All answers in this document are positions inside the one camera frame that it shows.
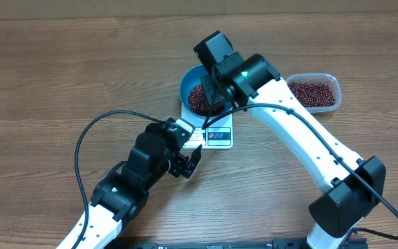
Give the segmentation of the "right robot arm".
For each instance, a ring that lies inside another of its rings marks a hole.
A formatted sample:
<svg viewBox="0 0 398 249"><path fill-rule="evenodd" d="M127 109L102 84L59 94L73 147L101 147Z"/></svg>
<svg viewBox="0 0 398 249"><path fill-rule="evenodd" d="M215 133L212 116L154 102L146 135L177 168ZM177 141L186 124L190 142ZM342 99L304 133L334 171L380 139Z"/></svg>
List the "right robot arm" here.
<svg viewBox="0 0 398 249"><path fill-rule="evenodd" d="M363 160L340 143L290 91L262 55L243 59L220 31L194 47L215 90L265 123L300 160L322 196L309 206L315 221L310 248L340 248L379 203L386 177L375 156Z"/></svg>

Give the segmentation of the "red adzuki beans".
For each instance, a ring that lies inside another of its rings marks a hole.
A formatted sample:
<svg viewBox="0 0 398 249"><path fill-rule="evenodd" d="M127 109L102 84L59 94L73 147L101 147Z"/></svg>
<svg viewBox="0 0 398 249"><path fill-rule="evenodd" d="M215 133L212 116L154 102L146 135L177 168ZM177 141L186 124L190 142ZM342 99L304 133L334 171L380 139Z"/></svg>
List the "red adzuki beans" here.
<svg viewBox="0 0 398 249"><path fill-rule="evenodd" d="M322 82L290 82L288 87L304 107L331 107L336 102L330 86Z"/></svg>

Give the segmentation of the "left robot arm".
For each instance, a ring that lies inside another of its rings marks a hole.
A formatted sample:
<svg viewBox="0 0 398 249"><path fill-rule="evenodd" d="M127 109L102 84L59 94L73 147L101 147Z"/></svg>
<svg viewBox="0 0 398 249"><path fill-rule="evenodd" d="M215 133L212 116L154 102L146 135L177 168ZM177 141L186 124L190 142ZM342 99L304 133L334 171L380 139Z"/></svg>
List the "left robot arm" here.
<svg viewBox="0 0 398 249"><path fill-rule="evenodd" d="M104 248L142 211L149 190L162 176L190 178L202 147L190 157L180 150L194 131L183 119L149 124L137 136L128 159L116 164L95 186L88 210L58 247Z"/></svg>

